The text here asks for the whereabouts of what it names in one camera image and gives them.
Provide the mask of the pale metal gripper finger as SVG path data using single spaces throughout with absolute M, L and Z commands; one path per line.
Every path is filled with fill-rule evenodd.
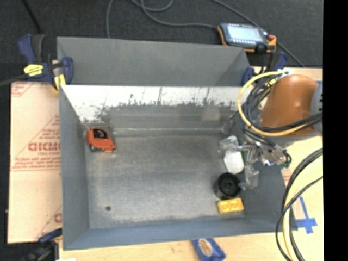
M 228 136 L 220 141 L 220 150 L 222 151 L 242 151 L 242 146 L 235 135 Z
M 259 183 L 260 171 L 255 169 L 252 165 L 246 165 L 243 169 L 243 180 L 239 183 L 239 186 L 243 189 L 254 189 Z

